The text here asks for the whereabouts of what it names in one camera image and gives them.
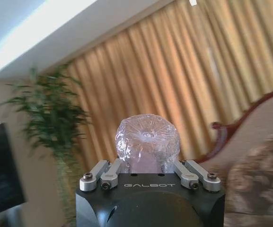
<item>curtain fold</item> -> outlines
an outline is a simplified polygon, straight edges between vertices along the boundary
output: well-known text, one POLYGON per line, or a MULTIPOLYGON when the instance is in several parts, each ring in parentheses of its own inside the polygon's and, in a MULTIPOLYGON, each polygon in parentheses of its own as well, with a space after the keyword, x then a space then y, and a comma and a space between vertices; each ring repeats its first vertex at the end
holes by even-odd
POLYGON ((273 91, 273 0, 176 0, 74 59, 69 73, 92 124, 80 145, 88 169, 116 157, 122 119, 158 114, 181 158, 213 146, 211 122, 232 123, 273 91))

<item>floral upholstery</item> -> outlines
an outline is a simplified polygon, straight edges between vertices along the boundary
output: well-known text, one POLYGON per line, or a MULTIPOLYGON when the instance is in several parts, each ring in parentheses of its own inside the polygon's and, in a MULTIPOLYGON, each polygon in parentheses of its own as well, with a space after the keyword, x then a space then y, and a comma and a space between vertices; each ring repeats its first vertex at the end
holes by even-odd
POLYGON ((273 226, 273 138, 249 151, 230 169, 224 226, 273 226))

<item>screw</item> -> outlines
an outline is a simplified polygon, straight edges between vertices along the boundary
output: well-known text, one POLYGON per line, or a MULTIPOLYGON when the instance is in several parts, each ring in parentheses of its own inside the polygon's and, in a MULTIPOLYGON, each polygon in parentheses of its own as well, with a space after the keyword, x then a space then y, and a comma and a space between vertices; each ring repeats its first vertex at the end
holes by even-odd
POLYGON ((93 175, 92 173, 85 173, 83 177, 84 179, 92 179, 93 175))
POLYGON ((190 188, 193 190, 198 189, 198 183, 197 182, 190 182, 190 188))
POLYGON ((216 179, 217 175, 215 173, 208 173, 209 179, 216 179))
POLYGON ((101 189, 103 191, 107 191, 111 188, 111 184, 109 182, 103 182, 102 185, 101 185, 101 189))

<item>bamboo plant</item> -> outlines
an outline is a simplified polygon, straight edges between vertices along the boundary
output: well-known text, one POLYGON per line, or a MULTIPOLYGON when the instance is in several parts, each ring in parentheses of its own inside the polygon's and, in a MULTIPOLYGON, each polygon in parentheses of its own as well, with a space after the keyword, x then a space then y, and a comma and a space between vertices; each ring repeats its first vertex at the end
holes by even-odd
POLYGON ((16 112, 28 116, 22 132, 32 149, 49 148, 57 165, 58 193, 63 203, 67 223, 75 225, 75 188, 82 168, 75 152, 78 138, 83 135, 79 126, 87 124, 87 112, 75 104, 77 94, 70 83, 80 82, 67 73, 68 64, 51 73, 39 75, 31 70, 31 82, 10 84, 14 96, 4 102, 16 107, 16 112))

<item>wall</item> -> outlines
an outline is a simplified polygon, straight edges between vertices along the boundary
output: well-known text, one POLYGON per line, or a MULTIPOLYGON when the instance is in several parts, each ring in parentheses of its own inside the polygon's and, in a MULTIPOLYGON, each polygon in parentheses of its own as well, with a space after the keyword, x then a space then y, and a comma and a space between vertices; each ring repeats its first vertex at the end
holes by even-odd
MULTIPOLYGON (((0 103, 11 97, 11 89, 6 86, 13 81, 0 81, 0 103)), ((6 124, 12 146, 13 156, 22 183, 27 202, 21 208, 25 227, 60 227, 64 224, 64 215, 56 192, 56 168, 53 159, 47 155, 39 159, 44 148, 36 150, 29 157, 30 146, 20 134, 21 125, 26 119, 22 114, 0 107, 0 121, 6 124)))

